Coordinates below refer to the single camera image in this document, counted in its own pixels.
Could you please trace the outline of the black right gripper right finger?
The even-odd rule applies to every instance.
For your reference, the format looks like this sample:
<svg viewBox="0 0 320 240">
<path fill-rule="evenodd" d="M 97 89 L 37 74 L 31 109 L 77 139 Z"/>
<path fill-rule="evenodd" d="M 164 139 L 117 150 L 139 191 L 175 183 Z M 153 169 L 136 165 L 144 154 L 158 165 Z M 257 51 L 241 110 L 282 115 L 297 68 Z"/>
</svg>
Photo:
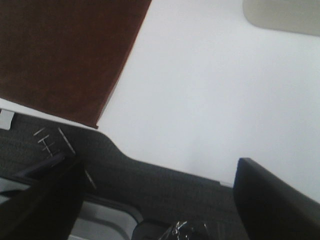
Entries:
<svg viewBox="0 0 320 240">
<path fill-rule="evenodd" d="M 251 240 L 318 240 L 320 204 L 250 158 L 240 158 L 234 202 Z"/>
</svg>

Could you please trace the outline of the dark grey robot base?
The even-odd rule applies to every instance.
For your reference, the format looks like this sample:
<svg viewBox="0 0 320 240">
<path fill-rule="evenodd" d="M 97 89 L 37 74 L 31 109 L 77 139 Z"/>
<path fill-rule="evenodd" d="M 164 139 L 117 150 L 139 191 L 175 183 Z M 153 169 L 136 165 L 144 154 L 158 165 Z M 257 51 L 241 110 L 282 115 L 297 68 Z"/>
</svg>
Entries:
<svg viewBox="0 0 320 240">
<path fill-rule="evenodd" d="M 246 240 L 232 189 L 219 182 L 134 160 L 104 134 L 16 113 L 0 132 L 0 174 L 12 176 L 65 153 L 79 157 L 92 177 L 87 192 L 136 208 L 166 225 L 204 221 L 216 240 Z"/>
</svg>

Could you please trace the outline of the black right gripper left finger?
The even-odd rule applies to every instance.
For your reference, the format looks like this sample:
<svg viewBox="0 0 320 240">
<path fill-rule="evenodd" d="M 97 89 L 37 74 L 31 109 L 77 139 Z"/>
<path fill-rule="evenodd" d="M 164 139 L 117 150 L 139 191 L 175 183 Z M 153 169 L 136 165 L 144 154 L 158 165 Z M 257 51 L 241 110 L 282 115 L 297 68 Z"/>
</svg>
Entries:
<svg viewBox="0 0 320 240">
<path fill-rule="evenodd" d="M 85 170 L 66 160 L 0 205 L 2 240 L 66 240 L 85 197 Z"/>
</svg>

